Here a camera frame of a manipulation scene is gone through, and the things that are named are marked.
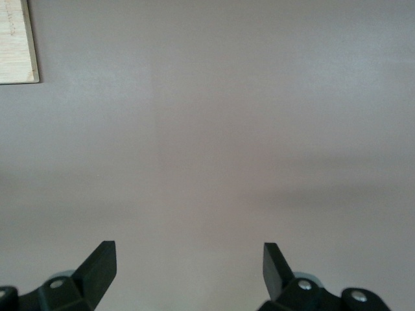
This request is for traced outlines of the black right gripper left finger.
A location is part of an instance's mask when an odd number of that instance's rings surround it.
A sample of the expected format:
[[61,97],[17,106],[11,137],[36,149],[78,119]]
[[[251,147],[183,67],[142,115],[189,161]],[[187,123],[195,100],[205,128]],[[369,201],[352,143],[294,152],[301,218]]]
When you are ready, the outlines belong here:
[[56,276],[19,295],[1,287],[1,310],[95,310],[116,276],[116,246],[103,241],[70,275]]

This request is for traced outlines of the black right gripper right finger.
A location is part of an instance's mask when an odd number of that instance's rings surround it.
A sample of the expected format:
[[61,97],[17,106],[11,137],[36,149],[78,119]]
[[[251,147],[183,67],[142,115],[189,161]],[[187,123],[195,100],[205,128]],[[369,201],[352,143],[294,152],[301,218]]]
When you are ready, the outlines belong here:
[[275,243],[263,247],[263,278],[270,296],[260,310],[388,310],[375,293],[346,288],[339,297],[306,273],[295,274]]

